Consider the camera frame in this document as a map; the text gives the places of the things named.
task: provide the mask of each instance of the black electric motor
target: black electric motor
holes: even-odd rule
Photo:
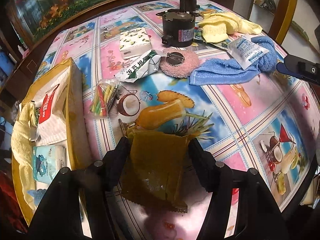
[[[162,16],[162,43],[177,47],[188,47],[193,43],[196,17],[199,9],[196,0],[180,0],[180,9],[169,9],[156,15]]]

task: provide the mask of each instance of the yellow blanket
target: yellow blanket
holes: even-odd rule
[[[206,42],[217,43],[228,38],[228,34],[236,32],[259,34],[262,27],[256,23],[242,19],[232,12],[204,14],[204,20],[198,25],[202,27],[202,36]]]
[[[24,200],[32,210],[35,204],[31,195],[27,193],[30,189],[35,189],[35,180],[32,173],[32,144],[30,141],[30,125],[35,125],[34,103],[27,103],[14,124],[11,136],[11,149],[14,158],[19,163],[20,179]]]

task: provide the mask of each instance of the pink round sponge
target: pink round sponge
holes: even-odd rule
[[[162,58],[160,62],[161,70],[168,76],[186,78],[190,76],[191,72],[199,67],[200,61],[198,55],[193,51],[179,50],[179,49],[165,49],[164,53],[179,52],[184,56],[184,62],[178,66],[172,66],[167,63],[166,58]]]

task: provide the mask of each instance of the blue towel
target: blue towel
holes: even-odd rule
[[[35,205],[38,206],[46,191],[46,189],[39,188],[37,190],[30,189],[27,192],[33,197]]]
[[[268,49],[269,52],[246,70],[242,69],[235,59],[213,58],[206,60],[191,73],[190,84],[196,86],[240,84],[250,81],[261,72],[275,71],[277,56],[273,41],[267,36],[253,37],[251,41]]]

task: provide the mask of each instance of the tissue box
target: tissue box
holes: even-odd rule
[[[120,52],[123,59],[140,56],[152,49],[145,28],[137,28],[120,33]]]
[[[33,178],[50,184],[59,170],[65,166],[64,147],[57,145],[33,147],[33,154]]]

